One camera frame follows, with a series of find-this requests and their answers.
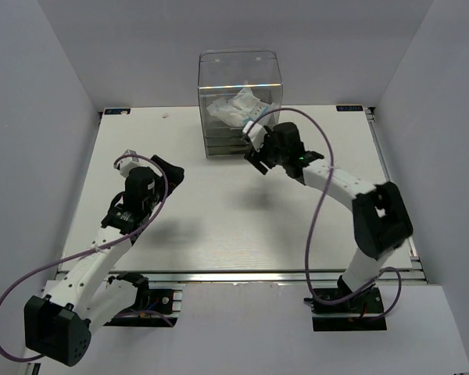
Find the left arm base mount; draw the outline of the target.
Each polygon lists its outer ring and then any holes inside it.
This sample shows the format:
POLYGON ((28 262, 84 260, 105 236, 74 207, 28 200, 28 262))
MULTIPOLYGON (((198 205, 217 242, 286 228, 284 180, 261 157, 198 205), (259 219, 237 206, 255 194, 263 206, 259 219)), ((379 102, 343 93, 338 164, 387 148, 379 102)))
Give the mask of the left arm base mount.
POLYGON ((183 284, 149 283, 149 289, 134 303, 113 317, 106 327, 171 328, 181 311, 183 284))

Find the blue label sticker right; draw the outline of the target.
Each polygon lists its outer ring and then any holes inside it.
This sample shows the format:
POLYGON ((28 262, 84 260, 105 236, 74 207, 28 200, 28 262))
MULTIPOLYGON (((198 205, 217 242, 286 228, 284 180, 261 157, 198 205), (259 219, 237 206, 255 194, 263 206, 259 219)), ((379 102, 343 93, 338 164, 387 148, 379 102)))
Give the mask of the blue label sticker right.
POLYGON ((361 105, 336 105, 338 112, 363 112, 363 106, 361 105))

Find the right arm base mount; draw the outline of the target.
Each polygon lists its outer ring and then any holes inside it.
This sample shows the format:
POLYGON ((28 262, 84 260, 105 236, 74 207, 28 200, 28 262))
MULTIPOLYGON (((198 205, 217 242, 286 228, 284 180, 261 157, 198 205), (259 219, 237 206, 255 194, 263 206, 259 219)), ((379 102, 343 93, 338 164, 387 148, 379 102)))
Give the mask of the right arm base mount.
POLYGON ((385 318, 378 318, 384 312, 384 304, 376 286, 370 286, 342 304, 324 305, 312 297, 304 298, 303 301, 311 308, 314 332, 387 330, 385 318))

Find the blue label sticker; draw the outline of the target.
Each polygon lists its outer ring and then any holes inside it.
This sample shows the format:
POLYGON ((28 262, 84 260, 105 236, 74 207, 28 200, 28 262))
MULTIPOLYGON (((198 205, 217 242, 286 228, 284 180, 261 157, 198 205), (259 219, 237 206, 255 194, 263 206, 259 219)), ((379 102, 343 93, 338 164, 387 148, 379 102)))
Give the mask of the blue label sticker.
POLYGON ((125 116, 131 113, 130 109, 105 109, 103 112, 104 116, 125 116))
POLYGON ((361 105, 336 105, 338 112, 363 112, 363 106, 361 105))

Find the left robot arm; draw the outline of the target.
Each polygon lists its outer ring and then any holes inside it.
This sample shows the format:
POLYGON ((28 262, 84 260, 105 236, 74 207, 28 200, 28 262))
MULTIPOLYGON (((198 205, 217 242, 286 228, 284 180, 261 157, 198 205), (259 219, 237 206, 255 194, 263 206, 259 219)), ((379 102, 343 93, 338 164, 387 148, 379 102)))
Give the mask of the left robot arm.
POLYGON ((80 362, 95 332, 116 316, 139 315, 152 304, 149 280, 139 273, 109 272, 156 218, 168 196, 184 180, 184 169, 154 155, 150 166, 132 151, 114 167, 124 189, 109 204, 101 227, 66 276, 24 307, 27 348, 66 366, 80 362))

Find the blue label sticker left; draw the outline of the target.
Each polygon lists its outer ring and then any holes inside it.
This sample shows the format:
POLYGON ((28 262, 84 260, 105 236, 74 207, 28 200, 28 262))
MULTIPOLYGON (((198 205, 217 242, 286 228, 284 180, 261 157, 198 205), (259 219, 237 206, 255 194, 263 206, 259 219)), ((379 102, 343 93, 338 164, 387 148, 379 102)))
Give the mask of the blue label sticker left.
POLYGON ((103 112, 104 116, 125 116, 131 113, 130 109, 105 109, 103 112))

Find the clear acrylic drawer organizer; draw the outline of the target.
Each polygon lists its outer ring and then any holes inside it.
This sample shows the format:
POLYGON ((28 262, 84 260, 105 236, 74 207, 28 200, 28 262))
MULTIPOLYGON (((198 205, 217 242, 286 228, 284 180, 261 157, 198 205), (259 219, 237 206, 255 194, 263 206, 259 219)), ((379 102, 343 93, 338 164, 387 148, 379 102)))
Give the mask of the clear acrylic drawer organizer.
POLYGON ((283 101, 276 52, 266 48, 203 52, 198 100, 206 157, 245 153, 245 125, 283 101))

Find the aluminium table rail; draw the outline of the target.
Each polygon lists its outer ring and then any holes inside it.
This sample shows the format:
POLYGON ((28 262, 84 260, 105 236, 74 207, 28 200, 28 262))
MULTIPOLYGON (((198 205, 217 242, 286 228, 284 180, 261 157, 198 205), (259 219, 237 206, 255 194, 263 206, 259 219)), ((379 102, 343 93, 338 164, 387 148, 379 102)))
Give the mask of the aluminium table rail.
MULTIPOLYGON (((341 272, 311 272, 312 282, 331 282, 335 283, 341 272)), ((414 268, 410 270, 399 271, 402 280, 408 282, 425 283, 426 277, 423 270, 414 268)), ((144 273, 145 277, 153 282, 303 282, 305 281, 304 272, 234 272, 234 273, 144 273)), ((394 271, 388 271, 381 276, 382 281, 396 281, 394 271)))

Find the cotton pad bag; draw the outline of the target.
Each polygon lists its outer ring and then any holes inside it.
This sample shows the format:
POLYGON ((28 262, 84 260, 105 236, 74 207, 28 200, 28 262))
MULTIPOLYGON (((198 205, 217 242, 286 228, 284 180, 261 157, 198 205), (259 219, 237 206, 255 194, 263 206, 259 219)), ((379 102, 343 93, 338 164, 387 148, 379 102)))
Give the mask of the cotton pad bag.
POLYGON ((259 116, 276 109, 273 104, 267 104, 258 99, 250 87, 244 87, 231 99, 231 104, 241 112, 240 127, 245 126, 250 120, 256 120, 259 116))
POLYGON ((241 112, 223 98, 219 98, 206 107, 207 112, 229 127, 240 128, 241 112))

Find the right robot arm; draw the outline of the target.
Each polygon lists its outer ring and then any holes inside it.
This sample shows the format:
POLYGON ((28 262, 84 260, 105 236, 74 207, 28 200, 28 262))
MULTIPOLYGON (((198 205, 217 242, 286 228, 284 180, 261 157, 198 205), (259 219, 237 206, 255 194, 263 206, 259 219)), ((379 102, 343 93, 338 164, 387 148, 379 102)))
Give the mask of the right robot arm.
POLYGON ((249 143, 245 159, 261 173, 280 166, 300 184, 321 191, 353 215, 356 251, 337 288, 330 295, 311 293, 312 301, 358 310, 378 278, 388 271, 392 253, 412 236, 413 225, 396 184, 372 184, 333 165, 318 152, 307 150, 294 123, 273 128, 252 121, 242 130, 249 143))

